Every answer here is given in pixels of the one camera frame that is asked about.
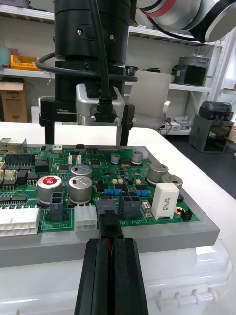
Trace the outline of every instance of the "black floor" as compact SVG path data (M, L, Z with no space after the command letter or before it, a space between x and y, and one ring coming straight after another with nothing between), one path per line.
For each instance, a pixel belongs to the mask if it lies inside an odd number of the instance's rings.
M200 153L187 143L187 137L184 138L169 136L167 139L236 199L236 157L234 157L234 151L226 148L224 153Z

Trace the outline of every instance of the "metal shelf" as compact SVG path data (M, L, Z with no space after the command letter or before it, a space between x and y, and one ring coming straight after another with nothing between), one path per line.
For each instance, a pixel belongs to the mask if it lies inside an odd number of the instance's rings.
M15 19L18 18L18 19L27 20L27 21L36 21L36 22L49 23L49 24L54 23L54 13L38 11L38 10L23 9L23 8L18 8L18 7L10 6L10 5L0 4L0 15L5 16L5 17L15 18ZM162 32L158 30L151 30L151 29L140 28L140 27L135 27L135 26L129 27L129 35L135 36L135 37L149 38L149 39L159 40L159 41L179 43L179 44L184 44L188 46L202 46L202 45L223 46L223 43L221 41L217 41L215 43L201 44L197 41L193 42L193 41L174 39L172 37L169 37L163 34Z

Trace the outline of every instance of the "small capacitor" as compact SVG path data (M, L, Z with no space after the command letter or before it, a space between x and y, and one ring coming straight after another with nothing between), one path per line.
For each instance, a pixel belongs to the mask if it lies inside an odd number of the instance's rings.
M39 202L49 205L54 192L63 192L62 179L56 175L48 175L37 181Z
M176 187L178 187L179 190L181 190L182 186L183 186L183 180L176 176L176 175L171 175L171 174L167 174L167 175L163 175L161 178L161 182L162 183L173 183L175 184Z
M149 166L147 181L151 185L155 185L161 182L161 178L163 175L168 173L168 168L162 164L151 164Z
M92 198L92 179L75 176L69 180L69 199L76 204L84 204Z
M120 155L118 153L111 154L111 164L119 164Z
M131 163L134 165L141 165L143 162L144 154L140 151L133 151Z
M75 165L71 167L70 177L87 176L92 178L92 169L88 165Z

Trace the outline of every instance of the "yellow bin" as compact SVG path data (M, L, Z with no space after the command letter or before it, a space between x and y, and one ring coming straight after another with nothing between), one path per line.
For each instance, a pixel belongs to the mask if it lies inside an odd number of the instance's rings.
M11 55L11 67L16 70L41 71L35 65L37 57Z

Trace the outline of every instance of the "black wire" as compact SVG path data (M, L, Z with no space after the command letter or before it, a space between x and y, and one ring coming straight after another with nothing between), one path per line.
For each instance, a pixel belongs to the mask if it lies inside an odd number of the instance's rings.
M100 79L101 73L100 72L90 72L90 71L82 71L82 70L71 70L71 69L64 69L64 68L55 68L49 67L48 65L42 64L43 62L55 57L55 53L47 54L36 61L36 66L43 71L51 72L54 74L62 74L62 75L73 75L81 78L87 79ZM109 74L108 75L110 80L113 81L126 81L126 82L137 82L137 77L131 77L128 75L119 75L119 74Z
M148 16L148 19L150 20L150 22L159 30L161 31L163 34L167 35L167 36L170 36L170 37L173 37L173 38L176 38L176 39L180 39L180 40L187 40L187 41L196 41L193 37L184 37L184 36L179 36L179 35L176 35L176 34L172 34L172 33L169 33L168 31L165 31L163 28L161 28L152 18L150 18Z
M107 68L107 56L105 43L103 38L102 23L99 13L97 0L88 0L91 10L93 29L96 37L98 59L100 63L101 71L101 83L102 83L102 97L110 96L108 68Z

